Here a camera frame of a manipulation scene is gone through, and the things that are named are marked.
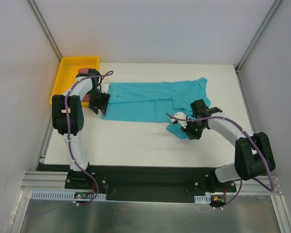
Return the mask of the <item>cyan t shirt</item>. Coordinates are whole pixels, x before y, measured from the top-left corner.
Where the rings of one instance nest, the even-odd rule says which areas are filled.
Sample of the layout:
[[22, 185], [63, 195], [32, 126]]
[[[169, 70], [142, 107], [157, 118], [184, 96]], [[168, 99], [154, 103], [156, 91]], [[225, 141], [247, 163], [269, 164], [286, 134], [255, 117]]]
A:
[[169, 115], [191, 115], [191, 103], [202, 99], [210, 106], [206, 92], [208, 80], [160, 83], [111, 83], [111, 95], [104, 120], [168, 123], [166, 129], [180, 139], [188, 138], [180, 125], [171, 123]]

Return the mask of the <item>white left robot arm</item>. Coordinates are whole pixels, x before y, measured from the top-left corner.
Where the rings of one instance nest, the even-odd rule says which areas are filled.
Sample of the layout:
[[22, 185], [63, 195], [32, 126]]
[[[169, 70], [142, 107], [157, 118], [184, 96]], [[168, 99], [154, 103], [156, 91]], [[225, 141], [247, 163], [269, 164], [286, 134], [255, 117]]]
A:
[[76, 180], [77, 185], [83, 189], [89, 188], [95, 179], [83, 148], [81, 131], [84, 127], [84, 114], [81, 101], [88, 95], [88, 108], [95, 114], [101, 112], [105, 116], [111, 95], [102, 91], [102, 85], [104, 79], [113, 73], [110, 70], [100, 74], [96, 69], [79, 73], [67, 91], [51, 98], [52, 125], [62, 136], [71, 158], [68, 179]]

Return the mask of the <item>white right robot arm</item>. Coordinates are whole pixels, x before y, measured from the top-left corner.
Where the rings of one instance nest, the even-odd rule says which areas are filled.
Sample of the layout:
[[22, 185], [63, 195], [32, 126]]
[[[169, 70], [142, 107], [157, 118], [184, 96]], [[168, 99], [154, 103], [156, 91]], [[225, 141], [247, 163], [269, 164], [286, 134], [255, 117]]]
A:
[[234, 162], [216, 168], [210, 173], [209, 187], [213, 191], [222, 190], [226, 182], [255, 180], [266, 174], [269, 185], [259, 182], [265, 189], [274, 191], [275, 184], [271, 171], [275, 169], [275, 160], [266, 133], [247, 132], [238, 123], [228, 118], [218, 107], [209, 108], [203, 100], [191, 103], [193, 114], [182, 112], [175, 114], [180, 119], [181, 130], [190, 140], [198, 140], [202, 132], [213, 130], [226, 139], [235, 149]]

